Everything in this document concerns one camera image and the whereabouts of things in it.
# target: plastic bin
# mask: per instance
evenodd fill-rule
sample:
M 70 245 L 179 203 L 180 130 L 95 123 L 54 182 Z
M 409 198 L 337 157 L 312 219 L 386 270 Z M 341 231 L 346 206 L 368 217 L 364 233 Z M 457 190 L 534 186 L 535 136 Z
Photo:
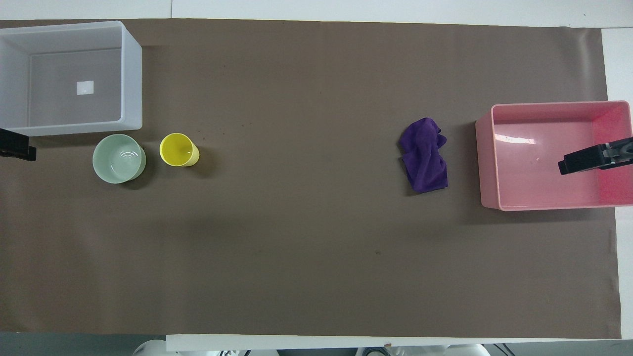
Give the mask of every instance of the plastic bin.
M 567 175 L 558 170 L 567 153 L 633 136 L 626 101 L 494 105 L 475 126 L 485 207 L 633 205 L 633 165 Z
M 0 127 L 140 129 L 141 75 L 141 46 L 119 21 L 0 29 Z

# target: white plastic bin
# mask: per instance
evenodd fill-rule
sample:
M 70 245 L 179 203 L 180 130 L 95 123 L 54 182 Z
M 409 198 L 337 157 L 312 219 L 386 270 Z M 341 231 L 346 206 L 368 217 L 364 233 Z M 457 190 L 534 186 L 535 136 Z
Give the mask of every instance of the white plastic bin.
M 141 126 L 141 46 L 121 22 L 0 29 L 1 128 L 46 136 Z

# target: table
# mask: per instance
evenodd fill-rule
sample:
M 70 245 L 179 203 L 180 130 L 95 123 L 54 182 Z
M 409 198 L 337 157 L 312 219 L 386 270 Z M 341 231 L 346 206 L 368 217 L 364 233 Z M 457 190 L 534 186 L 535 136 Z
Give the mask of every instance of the table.
M 98 181 L 106 134 L 7 163 L 3 329 L 619 337 L 613 210 L 481 207 L 473 124 L 494 103 L 606 99 L 598 30 L 125 24 L 147 171 Z M 412 196 L 396 141 L 424 116 L 450 186 Z M 201 148 L 189 170 L 159 161 L 174 130 Z

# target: purple cloth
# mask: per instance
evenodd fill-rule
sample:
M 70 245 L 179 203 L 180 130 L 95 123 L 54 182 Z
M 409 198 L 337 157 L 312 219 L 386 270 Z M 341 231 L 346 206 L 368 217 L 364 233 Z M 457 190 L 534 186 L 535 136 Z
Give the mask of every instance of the purple cloth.
M 432 118 L 425 117 L 409 125 L 400 137 L 406 175 L 418 193 L 448 187 L 446 162 L 439 155 L 439 148 L 446 143 L 441 131 Z

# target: cable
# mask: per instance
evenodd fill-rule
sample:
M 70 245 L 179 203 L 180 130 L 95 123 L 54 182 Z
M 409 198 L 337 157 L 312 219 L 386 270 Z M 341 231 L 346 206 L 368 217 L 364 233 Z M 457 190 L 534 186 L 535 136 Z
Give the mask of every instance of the cable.
M 503 354 L 504 354 L 504 355 L 508 356 L 508 353 L 507 353 L 507 352 L 505 352 L 505 351 L 503 351 L 503 349 L 502 349 L 502 348 L 500 348 L 500 347 L 499 347 L 499 345 L 497 345 L 497 344 L 495 344 L 495 343 L 493 343 L 493 345 L 494 345 L 494 347 L 498 348 L 498 349 L 499 349 L 499 351 L 503 352 Z
M 508 347 L 508 345 L 506 345 L 505 343 L 503 343 L 502 345 L 503 345 L 503 347 L 505 347 L 505 348 L 506 348 L 506 350 L 507 350 L 508 352 L 510 352 L 510 355 L 512 355 L 512 356 L 516 356 L 516 355 L 514 354 L 514 352 L 512 352 L 512 350 L 510 350 L 510 348 Z
M 367 355 L 369 355 L 372 352 L 380 352 L 381 354 L 383 354 L 385 356 L 391 356 L 389 351 L 387 351 L 387 349 L 384 348 L 384 347 L 368 347 L 368 348 L 363 350 L 363 356 L 367 356 Z

